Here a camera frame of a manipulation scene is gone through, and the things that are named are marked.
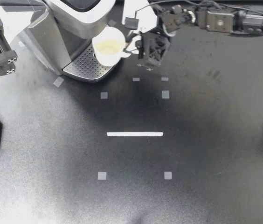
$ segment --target white tape strip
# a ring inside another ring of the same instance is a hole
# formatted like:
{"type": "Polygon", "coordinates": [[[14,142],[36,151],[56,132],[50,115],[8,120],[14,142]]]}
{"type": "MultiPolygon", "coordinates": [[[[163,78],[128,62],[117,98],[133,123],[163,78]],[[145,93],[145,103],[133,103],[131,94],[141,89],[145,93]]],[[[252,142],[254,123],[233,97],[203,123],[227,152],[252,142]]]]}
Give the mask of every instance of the white tape strip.
{"type": "Polygon", "coordinates": [[[116,136],[163,136],[162,132],[107,132],[107,136],[116,137],[116,136]]]}

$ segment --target white cup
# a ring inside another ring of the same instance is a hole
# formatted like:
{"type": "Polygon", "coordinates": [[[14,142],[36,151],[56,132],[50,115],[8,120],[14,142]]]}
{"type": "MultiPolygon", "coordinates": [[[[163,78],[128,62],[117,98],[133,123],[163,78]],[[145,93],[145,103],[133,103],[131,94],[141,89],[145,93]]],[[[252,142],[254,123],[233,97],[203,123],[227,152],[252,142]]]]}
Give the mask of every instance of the white cup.
{"type": "Polygon", "coordinates": [[[130,55],[123,52],[125,45],[123,33],[114,27],[106,27],[99,35],[92,39],[96,59],[107,67],[114,66],[122,57],[130,55]]]}

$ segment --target black table surface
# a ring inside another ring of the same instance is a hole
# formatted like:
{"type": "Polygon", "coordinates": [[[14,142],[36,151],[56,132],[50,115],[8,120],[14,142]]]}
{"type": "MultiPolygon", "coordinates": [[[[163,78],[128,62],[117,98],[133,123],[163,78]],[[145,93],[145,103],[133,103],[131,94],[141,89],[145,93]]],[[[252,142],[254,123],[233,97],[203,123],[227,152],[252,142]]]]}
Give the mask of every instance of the black table surface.
{"type": "Polygon", "coordinates": [[[263,37],[184,27],[158,69],[132,56],[100,83],[63,77],[59,88],[12,47],[17,72],[0,77],[0,224],[263,224],[263,37]],[[146,131],[164,136],[106,135],[146,131]]]}

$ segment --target metal grate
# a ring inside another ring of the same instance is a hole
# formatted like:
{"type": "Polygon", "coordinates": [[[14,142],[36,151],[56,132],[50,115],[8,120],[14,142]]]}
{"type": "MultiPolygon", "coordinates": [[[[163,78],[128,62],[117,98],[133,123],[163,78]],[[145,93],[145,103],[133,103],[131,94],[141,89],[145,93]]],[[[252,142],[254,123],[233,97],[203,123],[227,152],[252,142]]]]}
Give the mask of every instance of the metal grate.
{"type": "Polygon", "coordinates": [[[75,78],[88,82],[101,80],[113,67],[101,65],[93,54],[94,50],[92,44],[90,44],[83,53],[67,65],[63,71],[75,78]]]}

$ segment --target cable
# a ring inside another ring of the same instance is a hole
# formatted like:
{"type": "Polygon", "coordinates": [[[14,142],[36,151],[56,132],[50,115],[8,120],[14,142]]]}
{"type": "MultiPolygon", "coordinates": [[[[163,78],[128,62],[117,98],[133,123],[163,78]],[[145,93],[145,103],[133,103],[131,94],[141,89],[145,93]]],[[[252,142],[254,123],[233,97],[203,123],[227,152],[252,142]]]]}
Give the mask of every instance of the cable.
{"type": "Polygon", "coordinates": [[[248,9],[248,8],[229,6],[229,5],[225,5],[225,4],[220,4],[220,6],[224,6],[224,7],[232,8],[232,9],[244,10],[244,11],[248,11],[248,12],[251,12],[251,13],[257,13],[259,15],[263,15],[262,12],[259,12],[259,11],[256,11],[256,10],[251,10],[251,9],[248,9]]]}
{"type": "Polygon", "coordinates": [[[138,10],[135,12],[135,18],[137,18],[137,13],[138,13],[138,11],[141,11],[142,9],[144,9],[144,8],[146,8],[146,7],[153,6],[153,5],[156,5],[156,4],[168,3],[168,2],[176,2],[176,1],[184,1],[184,2],[187,2],[188,4],[193,5],[193,6],[199,6],[199,4],[194,3],[194,2],[192,2],[192,1],[190,1],[190,0],[164,0],[164,1],[156,1],[156,2],[150,3],[149,5],[144,6],[143,8],[138,9],[138,10]]]}
{"type": "MultiPolygon", "coordinates": [[[[201,1],[199,4],[198,3],[194,3],[194,2],[192,2],[190,0],[163,0],[163,1],[157,1],[157,2],[150,3],[149,5],[146,5],[146,6],[142,7],[142,8],[140,8],[140,9],[138,9],[135,12],[135,18],[137,18],[138,11],[140,11],[140,10],[146,8],[146,7],[149,7],[149,6],[152,6],[152,5],[155,5],[155,4],[168,3],[168,2],[177,2],[177,1],[184,1],[184,2],[187,2],[188,4],[193,5],[193,6],[201,6],[202,4],[205,4],[208,0],[201,1]]],[[[227,8],[244,10],[244,11],[248,11],[248,12],[251,12],[251,13],[257,13],[259,15],[263,15],[262,12],[259,12],[259,11],[256,11],[256,10],[251,10],[251,9],[248,9],[248,8],[229,6],[229,5],[226,5],[226,4],[218,4],[218,3],[216,3],[215,1],[212,1],[212,0],[209,1],[209,2],[213,2],[214,6],[216,6],[216,7],[223,6],[223,7],[227,7],[227,8]]]]}
{"type": "Polygon", "coordinates": [[[199,3],[200,7],[216,7],[221,9],[220,4],[216,3],[214,0],[203,0],[199,3]]]}

